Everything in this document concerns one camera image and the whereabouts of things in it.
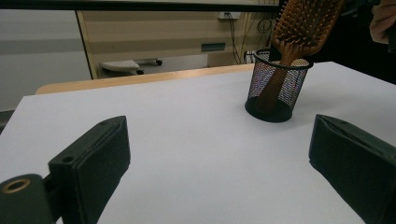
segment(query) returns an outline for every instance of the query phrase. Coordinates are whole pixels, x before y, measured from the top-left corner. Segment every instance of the wooden table edge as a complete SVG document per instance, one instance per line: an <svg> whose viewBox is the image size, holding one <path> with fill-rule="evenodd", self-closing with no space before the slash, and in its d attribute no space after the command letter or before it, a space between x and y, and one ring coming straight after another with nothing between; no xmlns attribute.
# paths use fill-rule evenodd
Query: wooden table edge
<svg viewBox="0 0 396 224"><path fill-rule="evenodd" d="M91 89L98 89L105 87L133 85L139 83L165 81L165 80L172 80L179 78L202 77L202 76L219 75L219 74L233 73L233 72L246 72L246 71L253 71L253 68L254 68L254 64L250 63L250 64L241 64L241 65L222 66L222 67L183 70L176 72L165 72L165 73L149 74L143 76L113 77L113 78L103 78L103 79L95 79L95 80L54 83L40 87L39 89L37 89L35 94L36 95L48 94L48 93L64 92L64 91L84 91L84 90L91 90Z"/></svg>

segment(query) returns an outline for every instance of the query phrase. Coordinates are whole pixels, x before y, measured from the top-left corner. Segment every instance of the hairbrush bristles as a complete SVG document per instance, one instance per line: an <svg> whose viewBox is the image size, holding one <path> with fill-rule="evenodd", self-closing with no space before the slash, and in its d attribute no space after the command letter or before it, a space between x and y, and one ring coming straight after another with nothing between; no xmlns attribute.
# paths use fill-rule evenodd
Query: hairbrush bristles
<svg viewBox="0 0 396 224"><path fill-rule="evenodd" d="M341 12L342 2L289 0L276 20L274 38L301 47L317 47L319 51Z"/></svg>
<svg viewBox="0 0 396 224"><path fill-rule="evenodd" d="M289 0L276 20L273 45L282 54L281 65L290 66L296 59L320 51L328 39L346 0ZM277 97L287 76L286 69L276 69L256 101L263 114L274 111Z"/></svg>

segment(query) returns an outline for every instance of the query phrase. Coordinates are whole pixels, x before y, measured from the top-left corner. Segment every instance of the wall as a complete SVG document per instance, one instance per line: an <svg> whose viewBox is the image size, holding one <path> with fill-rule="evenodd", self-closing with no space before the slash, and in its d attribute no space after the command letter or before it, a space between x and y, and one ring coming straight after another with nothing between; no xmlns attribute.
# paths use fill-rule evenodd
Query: wall
<svg viewBox="0 0 396 224"><path fill-rule="evenodd" d="M100 77L99 63L103 62L217 53L226 55L232 63L231 24L229 20L219 20L218 15L183 11L78 12L94 78ZM256 27L264 18L263 25L271 27L269 21L273 17L272 13L242 13L240 19L233 20L238 50L242 51L245 33L244 50L262 48L269 34L259 33ZM225 49L202 52L202 44L211 43L224 43Z"/></svg>
<svg viewBox="0 0 396 224"><path fill-rule="evenodd" d="M74 11L0 10L0 111L43 85L87 79Z"/></svg>

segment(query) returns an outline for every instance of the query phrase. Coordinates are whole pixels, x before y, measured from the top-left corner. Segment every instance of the white wall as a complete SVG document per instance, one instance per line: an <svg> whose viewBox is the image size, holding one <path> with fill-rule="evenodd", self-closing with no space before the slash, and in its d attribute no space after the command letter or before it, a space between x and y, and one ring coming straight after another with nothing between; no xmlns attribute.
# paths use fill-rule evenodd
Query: white wall
<svg viewBox="0 0 396 224"><path fill-rule="evenodd" d="M43 85L87 79L74 11L0 10L0 111Z"/></svg>

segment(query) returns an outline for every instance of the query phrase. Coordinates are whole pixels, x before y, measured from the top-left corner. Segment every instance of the electrical outlet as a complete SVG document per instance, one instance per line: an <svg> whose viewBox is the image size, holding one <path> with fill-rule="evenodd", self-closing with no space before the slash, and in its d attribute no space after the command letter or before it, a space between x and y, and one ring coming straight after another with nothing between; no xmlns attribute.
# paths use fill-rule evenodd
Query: electrical outlet
<svg viewBox="0 0 396 224"><path fill-rule="evenodd" d="M228 16L228 14L231 15L231 17L236 20L241 18L241 13L240 12L219 12L219 19L221 20L228 20L230 19L230 17Z"/></svg>

